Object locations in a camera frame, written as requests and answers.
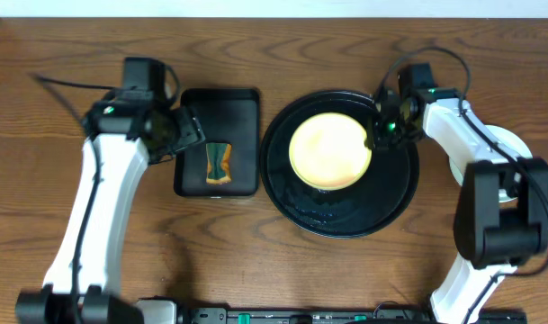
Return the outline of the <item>orange green sponge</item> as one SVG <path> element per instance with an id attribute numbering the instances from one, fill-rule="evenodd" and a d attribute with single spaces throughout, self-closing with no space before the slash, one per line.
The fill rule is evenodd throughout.
<path id="1" fill-rule="evenodd" d="M 229 160 L 232 146 L 225 142 L 210 142 L 206 146 L 208 185 L 224 185 L 232 181 Z"/>

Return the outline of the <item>yellow plate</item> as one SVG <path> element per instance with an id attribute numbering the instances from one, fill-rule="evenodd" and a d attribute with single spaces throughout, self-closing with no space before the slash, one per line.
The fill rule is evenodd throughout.
<path id="1" fill-rule="evenodd" d="M 292 170 L 315 189 L 344 189 L 361 179 L 371 163 L 373 153 L 366 140 L 367 131 L 353 117 L 316 114 L 301 123 L 290 139 Z"/>

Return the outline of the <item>light green plate top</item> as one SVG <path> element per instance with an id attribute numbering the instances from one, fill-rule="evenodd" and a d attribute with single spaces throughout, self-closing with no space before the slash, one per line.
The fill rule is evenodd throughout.
<path id="1" fill-rule="evenodd" d="M 487 128 L 500 141 L 501 144 L 504 144 L 508 148 L 514 150 L 519 156 L 523 158 L 533 157 L 529 147 L 515 133 L 496 125 L 487 125 Z M 450 158 L 448 158 L 448 165 L 454 180 L 458 185 L 462 185 L 463 174 L 461 173 L 459 167 Z"/>

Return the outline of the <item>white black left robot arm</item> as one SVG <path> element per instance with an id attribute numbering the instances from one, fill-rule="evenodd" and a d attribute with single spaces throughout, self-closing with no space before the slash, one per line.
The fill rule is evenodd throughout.
<path id="1" fill-rule="evenodd" d="M 99 101 L 83 119 L 82 173 L 66 234 L 37 292 L 15 304 L 21 323 L 186 323 L 168 297 L 121 298 L 121 255 L 133 198 L 151 165 L 204 141 L 188 107 Z"/>

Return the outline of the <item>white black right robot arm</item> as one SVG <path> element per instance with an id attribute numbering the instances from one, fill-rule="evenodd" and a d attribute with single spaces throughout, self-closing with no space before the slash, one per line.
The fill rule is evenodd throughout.
<path id="1" fill-rule="evenodd" d="M 425 135 L 459 167 L 463 180 L 454 217 L 454 263 L 430 297 L 439 323 L 474 323 L 508 277 L 531 257 L 548 254 L 548 165 L 503 144 L 453 88 L 381 87 L 368 143 L 393 149 Z M 531 275 L 548 268 L 548 257 Z"/>

